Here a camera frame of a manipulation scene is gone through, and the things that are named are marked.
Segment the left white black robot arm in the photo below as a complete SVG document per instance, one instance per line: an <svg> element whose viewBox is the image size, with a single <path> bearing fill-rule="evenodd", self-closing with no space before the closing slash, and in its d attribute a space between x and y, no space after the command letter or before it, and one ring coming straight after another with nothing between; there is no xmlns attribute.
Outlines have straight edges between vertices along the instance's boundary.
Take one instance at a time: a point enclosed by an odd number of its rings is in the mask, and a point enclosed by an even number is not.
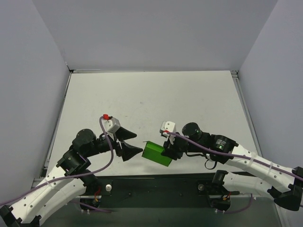
<svg viewBox="0 0 303 227"><path fill-rule="evenodd" d="M105 152L127 161L142 152L142 148L126 143L137 135L123 127L105 129L96 137L90 129L79 131L72 144L49 174L28 193L0 209L8 227L39 227L54 212L82 194L93 194L101 184L95 172L89 171L89 157Z"/></svg>

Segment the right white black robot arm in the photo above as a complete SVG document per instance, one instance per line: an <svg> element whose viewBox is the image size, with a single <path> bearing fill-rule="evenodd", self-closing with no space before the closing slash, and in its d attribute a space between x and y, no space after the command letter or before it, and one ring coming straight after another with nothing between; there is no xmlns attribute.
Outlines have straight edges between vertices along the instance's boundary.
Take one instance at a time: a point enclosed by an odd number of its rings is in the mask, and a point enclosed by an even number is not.
<svg viewBox="0 0 303 227"><path fill-rule="evenodd" d="M163 122L160 134L168 139L162 152L165 157L178 160L183 154L201 156L215 164L232 166L247 173L239 175L217 170L206 191L220 193L222 198L211 200L212 206L228 200L233 192L244 192L269 198L290 211L302 207L301 167L289 168L273 163L228 137L203 132L195 122L186 124L181 133L176 131L175 123Z"/></svg>

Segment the green paper box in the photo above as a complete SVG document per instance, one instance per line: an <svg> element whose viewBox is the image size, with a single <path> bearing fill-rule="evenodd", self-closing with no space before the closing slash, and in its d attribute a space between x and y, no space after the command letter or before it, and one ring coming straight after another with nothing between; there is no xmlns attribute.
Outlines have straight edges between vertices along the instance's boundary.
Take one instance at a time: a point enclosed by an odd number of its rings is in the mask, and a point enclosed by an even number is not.
<svg viewBox="0 0 303 227"><path fill-rule="evenodd" d="M162 155L162 152L164 150L164 147L154 142L146 141L142 157L155 163L158 163L162 166L168 167L172 162L172 159Z"/></svg>

